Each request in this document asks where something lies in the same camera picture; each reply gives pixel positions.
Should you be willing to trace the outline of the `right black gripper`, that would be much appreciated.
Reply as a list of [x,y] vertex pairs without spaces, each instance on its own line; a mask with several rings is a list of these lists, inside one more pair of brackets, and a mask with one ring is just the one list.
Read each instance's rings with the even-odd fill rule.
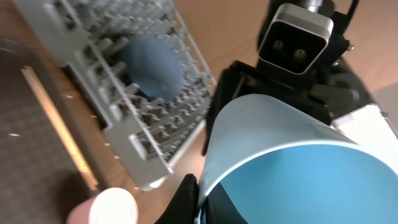
[[350,46],[344,33],[351,22],[351,13],[343,14],[336,11],[335,3],[328,0],[271,0],[260,29],[257,54],[277,8],[283,3],[292,3],[306,9],[314,7],[314,12],[329,17],[334,26],[328,46],[302,75],[295,75],[263,62],[259,55],[255,67],[234,61],[229,68],[222,71],[208,109],[207,141],[210,140],[218,113],[230,101],[252,93],[272,96],[325,124],[331,124],[333,119],[340,116],[340,112],[335,108],[336,96],[348,93],[350,88],[337,87],[333,80],[338,75],[351,76],[351,70],[342,57]]

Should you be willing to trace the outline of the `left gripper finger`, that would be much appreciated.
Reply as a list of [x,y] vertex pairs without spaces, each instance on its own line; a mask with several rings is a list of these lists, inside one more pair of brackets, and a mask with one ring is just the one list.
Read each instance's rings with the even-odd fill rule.
[[197,178],[187,174],[155,224],[193,224],[197,214],[198,193]]

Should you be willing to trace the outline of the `pink white cup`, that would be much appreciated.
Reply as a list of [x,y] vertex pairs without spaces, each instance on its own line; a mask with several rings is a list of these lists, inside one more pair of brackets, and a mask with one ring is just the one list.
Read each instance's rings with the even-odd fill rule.
[[138,207],[130,192],[109,188],[77,205],[68,215],[67,224],[136,224]]

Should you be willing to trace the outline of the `small blue cup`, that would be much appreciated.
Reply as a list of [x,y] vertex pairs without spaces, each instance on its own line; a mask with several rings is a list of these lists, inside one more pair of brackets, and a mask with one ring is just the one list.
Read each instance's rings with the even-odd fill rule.
[[201,223],[396,223],[397,138],[376,105],[331,124],[266,95],[216,116]]

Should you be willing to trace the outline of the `dark blue plate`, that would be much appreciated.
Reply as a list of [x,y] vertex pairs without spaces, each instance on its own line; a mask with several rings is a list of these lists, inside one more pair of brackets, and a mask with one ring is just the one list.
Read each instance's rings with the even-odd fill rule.
[[174,100],[184,86],[182,63],[162,39],[154,35],[135,35],[119,51],[130,79],[141,92],[164,101]]

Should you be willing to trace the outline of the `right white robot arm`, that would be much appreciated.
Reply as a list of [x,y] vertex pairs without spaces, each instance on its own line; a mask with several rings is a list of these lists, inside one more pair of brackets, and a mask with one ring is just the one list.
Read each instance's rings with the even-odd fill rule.
[[341,13],[333,1],[272,0],[257,39],[257,65],[235,61],[223,70],[206,133],[230,101],[251,93],[277,98],[323,124],[373,104],[344,58],[353,48],[345,32],[358,4],[352,0]]

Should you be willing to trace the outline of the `grey dishwasher rack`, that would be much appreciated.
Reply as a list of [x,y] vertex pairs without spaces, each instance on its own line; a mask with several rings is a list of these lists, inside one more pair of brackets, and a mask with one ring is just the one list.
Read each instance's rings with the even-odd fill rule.
[[[102,119],[103,133],[139,189],[157,188],[205,125],[215,79],[172,1],[15,0],[60,67]],[[130,36],[155,35],[182,64],[183,88],[165,102],[142,94],[118,59]]]

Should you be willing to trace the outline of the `left wooden chopstick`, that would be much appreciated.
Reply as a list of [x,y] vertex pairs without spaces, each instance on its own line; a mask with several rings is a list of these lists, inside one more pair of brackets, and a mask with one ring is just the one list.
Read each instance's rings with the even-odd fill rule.
[[97,178],[94,176],[58,109],[45,90],[43,84],[40,82],[38,76],[35,74],[34,69],[32,67],[25,66],[21,69],[21,72],[34,92],[34,95],[38,99],[41,107],[44,109],[46,116],[61,139],[61,142],[65,146],[73,163],[78,168],[79,173],[82,175],[88,188],[90,190],[96,190],[98,186]]

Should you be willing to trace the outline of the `dark brown serving tray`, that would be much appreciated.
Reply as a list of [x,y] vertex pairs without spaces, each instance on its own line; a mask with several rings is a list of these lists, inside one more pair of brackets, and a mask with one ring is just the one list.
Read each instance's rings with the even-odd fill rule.
[[27,46],[1,39],[1,223],[66,223],[79,203],[108,185],[84,181],[22,69],[32,67],[60,109],[72,136],[82,137],[39,57]]

